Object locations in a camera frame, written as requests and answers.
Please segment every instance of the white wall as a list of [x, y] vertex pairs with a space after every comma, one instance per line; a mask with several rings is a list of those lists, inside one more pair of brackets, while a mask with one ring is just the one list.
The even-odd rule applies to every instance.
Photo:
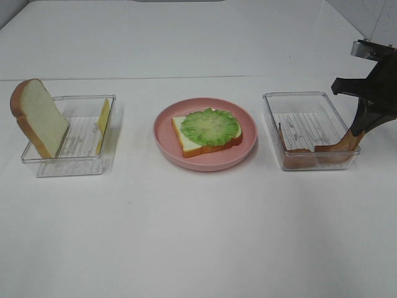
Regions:
[[24, 8], [27, 3], [28, 0], [0, 0], [0, 29]]
[[362, 35], [397, 47], [397, 0], [328, 0]]

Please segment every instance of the white bread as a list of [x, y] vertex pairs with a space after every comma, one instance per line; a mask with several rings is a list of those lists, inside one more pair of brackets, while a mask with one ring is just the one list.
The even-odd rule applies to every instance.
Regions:
[[185, 120], [186, 116], [181, 117], [173, 117], [172, 118], [172, 126], [174, 127], [174, 131], [178, 137], [179, 145], [182, 148], [182, 156], [184, 158], [189, 158], [197, 155], [201, 155], [204, 153], [216, 152], [220, 150], [224, 150], [227, 148], [231, 148], [232, 146], [239, 145], [243, 141], [243, 132], [241, 130], [239, 124], [239, 130], [236, 133], [236, 136], [232, 138], [228, 143], [222, 146], [202, 146], [190, 141], [185, 135], [181, 132], [181, 124]]
[[55, 106], [39, 79], [20, 83], [10, 100], [12, 115], [42, 158], [54, 158], [68, 129], [68, 121]]

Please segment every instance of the transparent plastic box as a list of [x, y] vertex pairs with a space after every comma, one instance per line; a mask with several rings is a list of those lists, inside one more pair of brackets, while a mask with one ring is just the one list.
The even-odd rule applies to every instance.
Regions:
[[[106, 99], [109, 100], [110, 112], [102, 139], [97, 121]], [[115, 153], [112, 145], [112, 134], [117, 126], [115, 95], [60, 96], [53, 100], [69, 122], [58, 156], [41, 158], [29, 142], [21, 156], [22, 162], [36, 177], [92, 175], [106, 171]], [[101, 139], [102, 146], [97, 152]]]
[[327, 94], [267, 93], [263, 98], [265, 121], [283, 170], [347, 169], [360, 154], [360, 147], [314, 152], [314, 146], [336, 144], [348, 131]]

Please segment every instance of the bread crust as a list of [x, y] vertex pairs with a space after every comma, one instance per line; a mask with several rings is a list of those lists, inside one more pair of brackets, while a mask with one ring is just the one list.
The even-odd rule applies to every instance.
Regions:
[[239, 145], [243, 141], [243, 133], [241, 132], [241, 134], [237, 138], [232, 138], [228, 143], [226, 143], [222, 146], [201, 146], [197, 149], [184, 151], [183, 150], [183, 142], [182, 142], [181, 136], [179, 134], [179, 130], [177, 129], [176, 124], [174, 122], [174, 119], [171, 119], [171, 122], [172, 122], [172, 127], [174, 127], [174, 131], [178, 137], [179, 145], [182, 148], [182, 156], [184, 158], [194, 157], [194, 156], [198, 156], [198, 155], [205, 154], [205, 153], [211, 153], [211, 152], [228, 149], [233, 146]]
[[24, 114], [21, 104], [20, 104], [22, 92], [24, 91], [25, 86], [31, 80], [33, 80], [33, 79], [28, 79], [26, 81], [21, 82], [15, 88], [14, 92], [11, 94], [11, 98], [10, 98], [11, 113], [17, 119], [17, 123], [18, 123], [21, 131], [23, 131], [23, 133], [26, 135], [26, 137], [33, 143], [38, 154], [40, 154], [40, 156], [42, 158], [51, 158], [52, 157], [51, 154], [48, 152], [48, 150], [45, 148], [45, 145], [43, 144], [43, 142], [39, 139], [37, 134], [33, 131], [33, 128], [27, 122], [26, 115]]

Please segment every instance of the pink plate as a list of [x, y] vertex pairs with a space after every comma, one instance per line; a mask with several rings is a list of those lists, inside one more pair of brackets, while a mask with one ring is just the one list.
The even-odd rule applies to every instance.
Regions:
[[[171, 119], [203, 111], [208, 107], [231, 112], [240, 123], [243, 141], [229, 149], [184, 158]], [[236, 104], [222, 99], [198, 97], [177, 102], [163, 110], [154, 121], [154, 137], [162, 153], [173, 163], [195, 171], [219, 171], [234, 166], [247, 157], [255, 145], [257, 129], [254, 119]]]

